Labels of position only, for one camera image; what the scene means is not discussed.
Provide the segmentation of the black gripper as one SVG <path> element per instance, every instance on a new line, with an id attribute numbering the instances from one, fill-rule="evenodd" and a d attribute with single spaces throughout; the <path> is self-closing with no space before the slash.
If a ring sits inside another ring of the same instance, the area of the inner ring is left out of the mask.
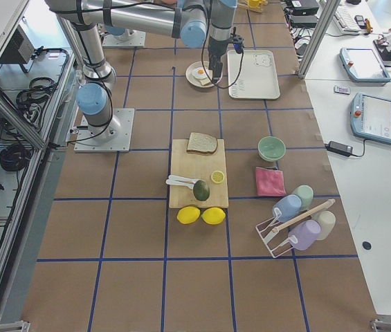
<path id="1" fill-rule="evenodd" d="M 209 37 L 208 40 L 208 69 L 211 71 L 213 77 L 220 77 L 222 74 L 223 64 L 221 57 L 224 54 L 224 42 Z"/>

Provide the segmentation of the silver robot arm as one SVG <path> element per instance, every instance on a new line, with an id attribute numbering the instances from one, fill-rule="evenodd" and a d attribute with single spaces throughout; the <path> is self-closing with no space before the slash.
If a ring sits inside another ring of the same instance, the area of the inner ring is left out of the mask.
<path id="1" fill-rule="evenodd" d="M 229 45 L 243 51 L 243 39 L 233 28 L 236 1 L 178 1 L 169 7 L 154 1 L 47 1 L 51 12 L 68 21 L 78 43 L 88 83 L 110 98 L 115 78 L 104 56 L 97 26 L 125 28 L 180 39 L 189 48 L 208 52 L 211 82 L 222 74 L 222 57 Z"/>

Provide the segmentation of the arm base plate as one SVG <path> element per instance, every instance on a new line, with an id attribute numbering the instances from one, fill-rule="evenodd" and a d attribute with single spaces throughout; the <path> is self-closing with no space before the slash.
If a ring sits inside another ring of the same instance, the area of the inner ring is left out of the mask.
<path id="1" fill-rule="evenodd" d="M 103 37 L 103 48 L 143 48 L 146 33 L 137 30 L 126 30 L 123 35 L 106 34 Z"/>
<path id="2" fill-rule="evenodd" d="M 114 109 L 113 117 L 105 131 L 97 136 L 101 128 L 88 127 L 78 131 L 74 151 L 76 153 L 111 153 L 130 150 L 131 132 L 134 123 L 134 109 Z"/>

